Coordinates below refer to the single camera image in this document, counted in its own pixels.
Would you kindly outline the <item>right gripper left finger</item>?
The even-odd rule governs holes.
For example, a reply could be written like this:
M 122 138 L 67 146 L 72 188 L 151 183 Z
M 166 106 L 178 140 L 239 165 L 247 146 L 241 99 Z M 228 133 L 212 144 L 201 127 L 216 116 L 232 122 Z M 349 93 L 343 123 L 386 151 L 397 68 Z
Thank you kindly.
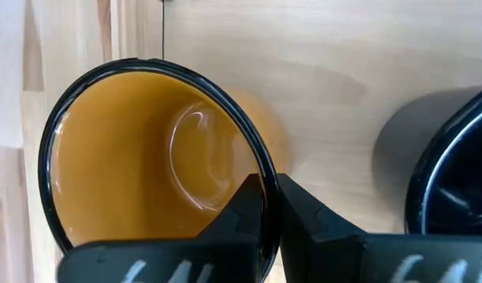
M 83 244 L 61 261 L 57 282 L 261 283 L 262 192 L 249 175 L 196 237 Z

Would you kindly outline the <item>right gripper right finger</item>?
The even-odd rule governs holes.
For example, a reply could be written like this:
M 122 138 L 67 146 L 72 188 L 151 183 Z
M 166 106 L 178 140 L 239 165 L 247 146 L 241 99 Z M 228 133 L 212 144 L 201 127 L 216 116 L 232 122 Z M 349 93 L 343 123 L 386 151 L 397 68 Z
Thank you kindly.
M 367 233 L 279 174 L 288 283 L 482 283 L 482 237 Z

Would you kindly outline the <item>yellow mug with black rim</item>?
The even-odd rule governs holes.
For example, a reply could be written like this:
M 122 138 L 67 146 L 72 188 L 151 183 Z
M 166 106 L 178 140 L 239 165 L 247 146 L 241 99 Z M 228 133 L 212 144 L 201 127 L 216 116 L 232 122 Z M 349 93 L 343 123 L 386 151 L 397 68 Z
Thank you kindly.
M 256 174 L 263 283 L 281 236 L 278 174 L 291 166 L 285 126 L 262 99 L 129 58 L 92 69 L 57 101 L 39 146 L 39 193 L 64 259 L 95 241 L 196 237 Z

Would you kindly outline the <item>dark navy enamel mug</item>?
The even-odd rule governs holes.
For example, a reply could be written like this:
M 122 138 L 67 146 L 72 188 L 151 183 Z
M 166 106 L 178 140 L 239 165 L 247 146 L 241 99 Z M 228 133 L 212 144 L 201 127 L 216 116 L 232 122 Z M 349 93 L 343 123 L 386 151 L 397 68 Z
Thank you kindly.
M 482 236 L 482 86 L 458 90 L 410 176 L 404 229 Z

